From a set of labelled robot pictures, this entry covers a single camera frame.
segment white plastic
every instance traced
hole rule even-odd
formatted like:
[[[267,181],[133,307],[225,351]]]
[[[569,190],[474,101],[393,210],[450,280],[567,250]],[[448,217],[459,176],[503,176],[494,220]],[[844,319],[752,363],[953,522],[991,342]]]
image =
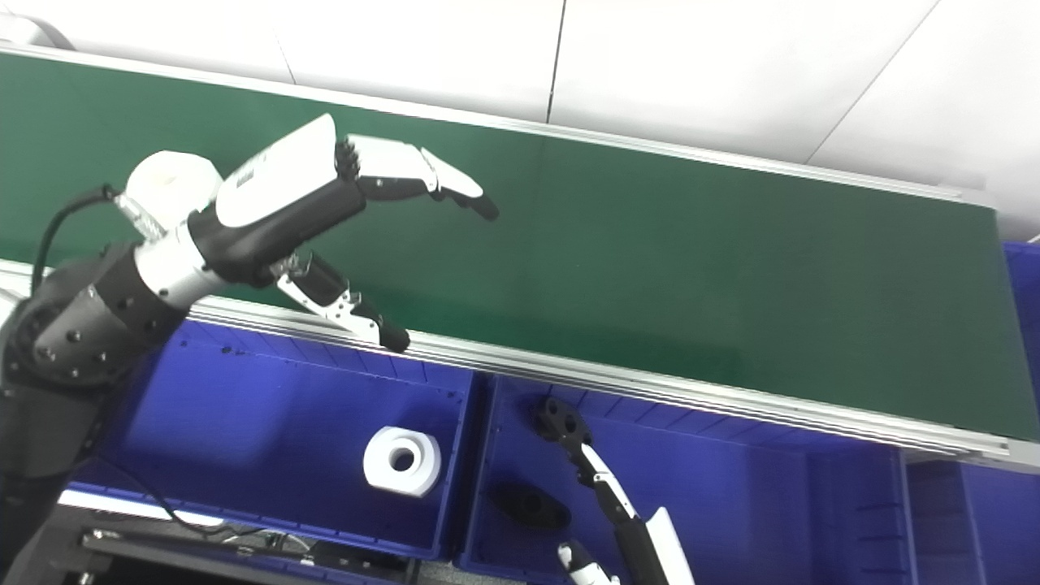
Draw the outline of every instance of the white plastic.
[[[394,468],[402,455],[412,455],[412,464]],[[400,427],[383,427],[365,449],[365,480],[372,487],[412,498],[422,498],[437,484],[441,473],[441,449],[437,438]]]
[[[667,509],[657,508],[653,517],[647,520],[647,532],[650,533],[660,566],[665,569],[668,585],[694,585],[690,562],[682,552],[679,535],[675,533],[672,516]]]
[[[209,160],[164,150],[141,160],[130,173],[127,188],[119,199],[132,205],[120,205],[120,208],[134,214],[144,212],[147,218],[142,221],[150,218],[165,233],[187,219],[191,211],[209,205],[223,180]],[[136,217],[130,219],[135,224],[138,221]]]
[[[336,178],[336,123],[321,115],[232,173],[216,196],[216,217],[242,227],[288,207]]]
[[[437,158],[434,153],[422,149],[422,157],[437,174],[439,188],[453,190],[470,199],[477,199],[484,195],[484,187],[476,184],[469,175]]]

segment white robotic hand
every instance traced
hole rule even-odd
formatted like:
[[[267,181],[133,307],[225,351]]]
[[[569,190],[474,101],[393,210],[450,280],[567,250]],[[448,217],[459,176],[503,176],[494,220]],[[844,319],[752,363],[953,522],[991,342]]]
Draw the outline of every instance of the white robotic hand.
[[[339,214],[336,222],[363,209],[366,201],[399,201],[421,195],[438,201],[450,198],[487,220],[497,218],[498,209],[473,179],[425,149],[358,134],[337,142],[336,135],[332,117],[323,115],[252,157],[226,180],[201,156],[157,152],[134,169],[126,190],[114,203],[149,240],[146,247],[156,250],[154,256],[197,259],[206,256],[200,241],[194,241],[205,239],[197,237],[201,232],[236,232],[234,238],[224,239],[232,240],[238,257],[214,262],[214,266],[203,262],[181,271],[194,280],[207,281],[193,289],[209,287],[210,282],[216,288],[222,280],[264,285],[271,279],[304,308],[361,339],[404,351],[409,342],[407,331],[391,326],[360,294],[350,291],[347,281],[329,263],[313,255],[306,259],[297,256],[300,243],[333,223],[321,217],[321,205],[309,202],[322,197],[329,200],[329,214]],[[349,183],[347,198],[326,193],[337,184],[336,189],[343,190],[344,182]],[[207,219],[194,218],[191,228],[187,222],[192,214],[206,214]],[[287,227],[270,227],[283,217]],[[179,234],[176,243],[170,241],[173,234],[166,238],[171,232]],[[211,239],[215,244],[210,248],[219,251],[222,237]],[[189,244],[196,249],[178,251]],[[270,256],[267,249],[282,249],[288,255],[271,257],[260,266],[242,266]],[[203,274],[207,271],[202,269],[214,268],[219,280],[213,274]]]

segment white cylindrical part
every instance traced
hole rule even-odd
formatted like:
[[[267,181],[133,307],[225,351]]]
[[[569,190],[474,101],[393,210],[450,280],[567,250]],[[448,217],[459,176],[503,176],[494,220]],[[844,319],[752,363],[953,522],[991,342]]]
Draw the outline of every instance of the white cylindrical part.
[[[134,168],[122,197],[132,199],[163,231],[170,231],[191,211],[209,205],[222,182],[206,158],[164,150]]]
[[[186,223],[142,245],[134,251],[134,261],[152,292],[179,309],[187,309],[227,285],[212,271],[204,270],[206,260],[191,240]]]
[[[372,487],[422,498],[441,473],[441,449],[425,433],[383,427],[368,441],[362,466]]]

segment metal frame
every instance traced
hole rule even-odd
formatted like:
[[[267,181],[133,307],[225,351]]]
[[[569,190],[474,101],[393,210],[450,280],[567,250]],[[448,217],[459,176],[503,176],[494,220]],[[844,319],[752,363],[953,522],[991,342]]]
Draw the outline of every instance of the metal frame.
[[[651,154],[672,156],[676,158],[685,158],[688,160],[697,160],[700,162],[710,162],[712,164],[722,164],[725,167],[733,167],[736,169],[747,169],[749,171],[760,171],[763,173],[772,173],[775,175],[801,177],[805,179],[813,179],[817,181],[827,181],[832,183],[887,190],[887,192],[900,193],[904,195],[912,195],[917,197],[943,199],[947,201],[963,203],[966,205],[985,206],[979,202],[967,201],[963,199],[962,192],[960,189],[946,186],[940,187],[933,185],[925,185],[920,183],[913,183],[909,181],[887,179],[882,177],[872,177],[869,175],[861,175],[859,173],[849,173],[846,171],[822,169],[818,167],[810,167],[808,164],[798,164],[795,162],[770,160],[766,158],[746,156],[743,154],[732,154],[732,153],[719,152],[702,148],[673,145],[657,141],[633,138],[629,136],[609,134],[606,132],[582,130],[580,128],[571,128],[567,126],[544,124],[541,122],[531,122],[527,120],[515,120],[515,119],[502,118],[486,113],[463,111],[459,109],[452,109],[441,106],[432,106],[413,102],[404,102],[386,98],[375,98],[371,96],[362,96],[345,92],[336,92],[333,90],[305,87],[301,85],[283,83],[279,81],[253,79],[248,77],[228,75],[225,73],[198,71],[192,69],[150,63],[131,59],[124,59],[119,57],[92,55],[75,51],[62,51],[59,49],[52,49],[48,47],[0,45],[0,54],[35,57],[41,59],[111,69],[116,71],[144,73],[147,75],[156,75],[159,77],[168,77],[173,79],[184,79],[187,81],[197,81],[200,83],[208,83],[211,85],[224,85],[228,87],[237,87],[240,90],[263,92],[266,94],[276,94],[280,96],[303,98],[307,100],[315,100],[331,104],[360,107],[376,111],[384,111],[387,113],[396,113],[412,118],[425,118],[430,120],[439,120],[444,122],[467,124],[470,126],[483,126],[487,128],[497,128],[500,130],[512,130],[516,132],[537,134],[552,138],[565,138],[570,141],[590,143],[613,148],[622,148],[627,150],[648,152]]]
[[[30,273],[29,264],[0,260],[0,290],[25,297],[29,291]],[[317,315],[248,301],[208,297],[196,304],[190,319],[388,353]],[[887,443],[919,452],[917,459],[952,457],[1040,474],[1040,444],[892,414],[419,331],[412,332],[412,345],[404,357]]]

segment black robot arm segment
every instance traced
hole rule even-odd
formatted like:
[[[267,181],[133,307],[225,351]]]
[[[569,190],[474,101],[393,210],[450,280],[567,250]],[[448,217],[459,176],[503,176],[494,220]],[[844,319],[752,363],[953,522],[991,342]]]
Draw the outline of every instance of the black robot arm segment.
[[[97,442],[129,371],[186,314],[121,245],[59,266],[0,327],[0,577]]]

